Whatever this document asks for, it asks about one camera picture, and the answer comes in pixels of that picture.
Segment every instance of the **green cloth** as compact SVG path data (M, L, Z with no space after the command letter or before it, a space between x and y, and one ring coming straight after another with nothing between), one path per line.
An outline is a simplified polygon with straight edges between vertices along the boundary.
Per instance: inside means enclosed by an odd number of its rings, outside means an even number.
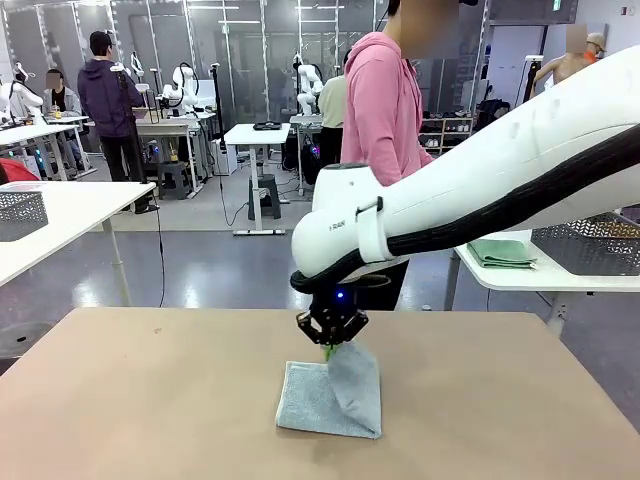
M478 264L484 268L534 268L535 258L517 240L475 240L467 245Z

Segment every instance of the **white robot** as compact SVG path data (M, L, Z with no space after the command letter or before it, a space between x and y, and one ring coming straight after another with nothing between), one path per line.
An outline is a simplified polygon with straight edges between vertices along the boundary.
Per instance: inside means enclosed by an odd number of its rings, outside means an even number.
M593 95L603 86L606 97ZM366 315L336 298L350 303L343 290L371 280L371 271L492 232L634 205L638 185L640 46L579 72L390 187L364 165L323 169L312 212L292 238L291 285L314 295L298 324L315 343L349 341Z
M180 115L193 113L193 107L198 103L198 88L193 90L193 83L197 81L193 68L183 62L173 71L173 85L165 85L162 89L163 108L177 108Z
M42 115L42 98L33 93L33 91L26 86L25 82L29 78L35 77L33 73L27 73L22 68L20 62L16 62L14 68L15 79L11 82L3 83L0 86L0 109L2 110L2 123L12 121L14 115L11 113L11 100L18 98L20 103L29 112L34 125L46 123L44 116Z
M299 64L298 75L300 76L301 93L298 95L298 103L302 107L303 115L312 115L318 95L322 92L324 85L318 76L315 66L304 65L299 55L296 55L294 62Z

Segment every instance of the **black pants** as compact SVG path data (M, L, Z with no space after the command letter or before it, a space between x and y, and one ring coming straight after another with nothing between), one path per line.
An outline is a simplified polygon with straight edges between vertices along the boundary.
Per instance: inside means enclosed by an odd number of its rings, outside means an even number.
M146 177L144 171L142 172L142 178L138 171L136 151L131 137L100 137L100 143L102 143L102 153L109 165L109 172L111 173L111 181L113 182L145 182ZM127 161L127 169L129 175L124 171L122 165L122 152L124 152L124 158ZM150 196L136 200L136 210L144 210L150 201Z
M358 291L356 305L360 310L381 310L391 312L396 309L400 298L400 291L404 283L409 262L402 262L393 267L375 272L375 275L383 275L389 279L389 283L379 288L370 288Z
M342 129L322 127L320 131L320 161L322 166L340 163Z

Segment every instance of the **gray wire basket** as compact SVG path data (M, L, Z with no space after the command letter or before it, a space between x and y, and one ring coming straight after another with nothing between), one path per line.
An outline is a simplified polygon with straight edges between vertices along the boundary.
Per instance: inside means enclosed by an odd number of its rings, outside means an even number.
M640 275L640 226L615 213L534 230L531 241L574 275Z
M49 223L40 192L0 192L0 242L14 242Z

